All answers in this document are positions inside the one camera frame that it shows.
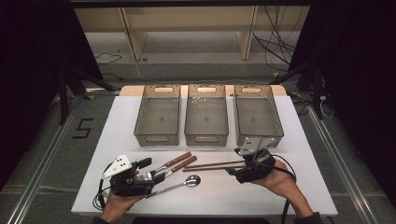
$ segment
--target spoon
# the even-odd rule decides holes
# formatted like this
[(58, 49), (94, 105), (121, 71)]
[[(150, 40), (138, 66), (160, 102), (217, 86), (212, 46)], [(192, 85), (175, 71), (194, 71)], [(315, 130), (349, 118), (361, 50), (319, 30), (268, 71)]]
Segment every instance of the spoon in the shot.
[(189, 177), (187, 177), (186, 181), (184, 181), (183, 183), (150, 193), (148, 196), (146, 196), (146, 198), (165, 193), (166, 191), (169, 191), (171, 189), (177, 189), (181, 186), (187, 186), (187, 187), (193, 188), (193, 187), (199, 185), (200, 183), (201, 183), (201, 177), (199, 177), (198, 175), (190, 175)]

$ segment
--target transparent plastic bin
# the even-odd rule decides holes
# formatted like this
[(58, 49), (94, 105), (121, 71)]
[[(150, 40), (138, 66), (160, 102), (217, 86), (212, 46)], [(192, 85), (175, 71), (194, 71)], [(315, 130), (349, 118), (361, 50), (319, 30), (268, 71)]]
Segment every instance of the transparent plastic bin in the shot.
[(276, 147), (284, 136), (271, 86), (234, 86), (236, 144), (247, 137), (271, 137)]
[(187, 146), (227, 145), (228, 118), (224, 85), (190, 85), (184, 134)]
[(134, 135), (141, 147), (179, 144), (180, 86), (145, 86)]

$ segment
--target human hand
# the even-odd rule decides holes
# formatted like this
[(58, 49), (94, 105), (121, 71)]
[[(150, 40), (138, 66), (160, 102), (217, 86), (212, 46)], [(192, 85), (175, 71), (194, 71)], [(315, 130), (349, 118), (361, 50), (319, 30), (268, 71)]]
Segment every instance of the human hand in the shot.
[(101, 219), (108, 223), (116, 223), (135, 203), (144, 199), (146, 195), (139, 195), (134, 197), (121, 197), (110, 191), (107, 197), (106, 206), (101, 215)]
[[(279, 160), (276, 160), (275, 166), (288, 170), (286, 164)], [(287, 173), (273, 169), (265, 178), (252, 181), (251, 183), (261, 185), (271, 190), (274, 194), (287, 199), (298, 218), (309, 217), (314, 213), (293, 177)]]

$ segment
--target chopsticks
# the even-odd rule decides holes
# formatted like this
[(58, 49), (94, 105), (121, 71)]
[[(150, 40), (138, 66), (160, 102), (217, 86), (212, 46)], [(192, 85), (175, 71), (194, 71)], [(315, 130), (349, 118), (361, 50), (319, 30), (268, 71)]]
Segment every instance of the chopsticks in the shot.
[(242, 163), (244, 161), (226, 161), (226, 162), (216, 162), (216, 163), (207, 163), (207, 164), (200, 164), (200, 165), (190, 165), (185, 166), (183, 172), (193, 172), (193, 171), (210, 171), (210, 170), (223, 170), (225, 168), (244, 168), (245, 165), (235, 165), (235, 166), (220, 166), (220, 165), (228, 165), (228, 164), (235, 164), (235, 163)]

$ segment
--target white table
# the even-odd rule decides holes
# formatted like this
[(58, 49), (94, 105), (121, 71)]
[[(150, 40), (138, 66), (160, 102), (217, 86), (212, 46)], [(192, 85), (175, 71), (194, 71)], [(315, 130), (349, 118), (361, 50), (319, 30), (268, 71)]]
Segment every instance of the white table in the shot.
[[(304, 135), (291, 99), (276, 96), (276, 107), (285, 136), (271, 153), (288, 160), (294, 168), (298, 186), (314, 211), (324, 217), (337, 215), (331, 195), (324, 183), (318, 165)], [(192, 164), (221, 161), (238, 161), (241, 157), (233, 151), (236, 145), (233, 98), (227, 97), (229, 136), (226, 147), (187, 147), (184, 138), (184, 120), (187, 98), (181, 98), (180, 144), (177, 147), (141, 147), (134, 137), (134, 125), (140, 106), (139, 96), (118, 96), (108, 115), (87, 174), (81, 184), (72, 212), (81, 215), (98, 215), (101, 211), (92, 206), (104, 169), (121, 153), (130, 161), (152, 158), (152, 164), (141, 174), (156, 169), (167, 161), (191, 151), (198, 160)], [(196, 188), (181, 187), (165, 194), (142, 200), (130, 211), (136, 217), (268, 217), (280, 216), (285, 200), (271, 191), (250, 183), (239, 184), (225, 171), (187, 172), (170, 175), (154, 190), (182, 183), (187, 176), (196, 174), (202, 183)], [(289, 214), (295, 214), (292, 208)]]

